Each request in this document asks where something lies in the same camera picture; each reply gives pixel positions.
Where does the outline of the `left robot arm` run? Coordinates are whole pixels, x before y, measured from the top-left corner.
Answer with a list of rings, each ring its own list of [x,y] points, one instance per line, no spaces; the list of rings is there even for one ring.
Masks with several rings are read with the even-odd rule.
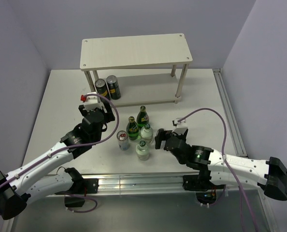
[[[74,196],[84,192],[85,181],[75,168],[67,168],[52,177],[47,174],[107,141],[101,135],[109,122],[119,123],[119,114],[111,102],[94,109],[80,105],[79,110],[82,122],[51,149],[16,170],[6,174],[0,171],[0,216],[4,220],[14,218],[27,205],[46,196],[56,193]]]

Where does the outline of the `green glass bottle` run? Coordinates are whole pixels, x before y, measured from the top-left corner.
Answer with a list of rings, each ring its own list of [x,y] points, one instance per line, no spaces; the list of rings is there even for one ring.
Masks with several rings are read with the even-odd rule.
[[[137,115],[136,122],[139,129],[141,129],[142,127],[144,127],[146,124],[149,123],[149,116],[146,111],[146,107],[144,105],[140,107],[140,111]]]
[[[138,139],[139,137],[139,127],[133,116],[129,117],[129,122],[127,125],[127,135],[132,141]]]

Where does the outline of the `clear glass bottle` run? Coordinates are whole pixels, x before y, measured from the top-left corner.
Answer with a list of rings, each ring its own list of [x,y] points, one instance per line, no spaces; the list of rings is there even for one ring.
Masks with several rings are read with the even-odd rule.
[[[153,140],[153,129],[149,123],[145,124],[140,131],[141,139],[144,140],[147,144],[150,144]]]
[[[136,145],[136,153],[137,157],[142,161],[149,159],[149,147],[144,140],[140,140]]]

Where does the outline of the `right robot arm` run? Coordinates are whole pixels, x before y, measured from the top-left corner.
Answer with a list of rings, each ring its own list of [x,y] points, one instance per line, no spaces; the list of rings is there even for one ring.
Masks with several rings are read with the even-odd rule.
[[[200,145],[189,145],[186,133],[159,129],[155,148],[175,156],[179,164],[199,171],[183,177],[187,191],[208,191],[227,186],[261,189],[264,195],[278,201],[287,201],[287,168],[279,158],[247,159]]]

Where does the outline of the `clear glass bottle front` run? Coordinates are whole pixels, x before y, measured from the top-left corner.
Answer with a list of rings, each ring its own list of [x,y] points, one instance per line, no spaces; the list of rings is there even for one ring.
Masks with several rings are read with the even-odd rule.
[[[149,159],[149,147],[144,140],[140,140],[136,145],[136,153],[137,157],[142,161]]]

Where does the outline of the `green glass bottle front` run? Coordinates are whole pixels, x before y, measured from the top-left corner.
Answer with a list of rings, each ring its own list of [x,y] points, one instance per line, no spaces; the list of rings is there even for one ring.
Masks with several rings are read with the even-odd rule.
[[[129,122],[127,125],[127,135],[132,141],[138,139],[139,137],[139,127],[133,116],[129,117]]]

